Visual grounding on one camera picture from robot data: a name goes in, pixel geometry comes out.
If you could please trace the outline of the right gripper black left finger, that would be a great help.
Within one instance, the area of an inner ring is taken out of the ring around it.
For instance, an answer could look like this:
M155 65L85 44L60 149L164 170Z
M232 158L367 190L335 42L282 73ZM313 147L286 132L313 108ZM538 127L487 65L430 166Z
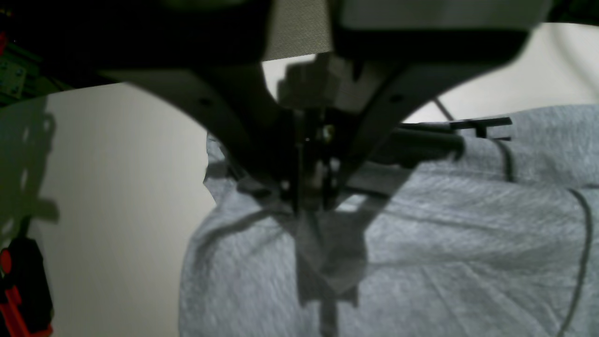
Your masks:
M298 210L298 163L292 113L267 88L262 66L105 68L174 105L214 135L259 185Z

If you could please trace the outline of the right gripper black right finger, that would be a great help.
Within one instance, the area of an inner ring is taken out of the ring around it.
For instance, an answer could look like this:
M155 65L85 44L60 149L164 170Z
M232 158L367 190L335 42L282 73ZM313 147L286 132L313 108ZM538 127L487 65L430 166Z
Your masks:
M460 158L465 145L456 128L405 126L404 121L440 94L499 66L488 61L353 63L325 117L334 134L324 149L324 209L340 202L350 179L368 161L412 169L448 155Z

